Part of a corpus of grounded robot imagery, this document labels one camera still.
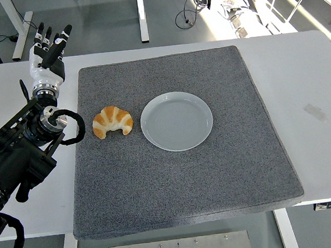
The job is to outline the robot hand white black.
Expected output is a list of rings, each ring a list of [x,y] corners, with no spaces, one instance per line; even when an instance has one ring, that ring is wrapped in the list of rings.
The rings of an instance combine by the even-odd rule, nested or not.
[[[60,86],[65,81],[62,59],[71,30],[72,26],[67,25],[61,33],[53,36],[52,28],[44,29],[44,23],[40,23],[29,54],[30,76],[36,94],[43,89],[59,94]]]

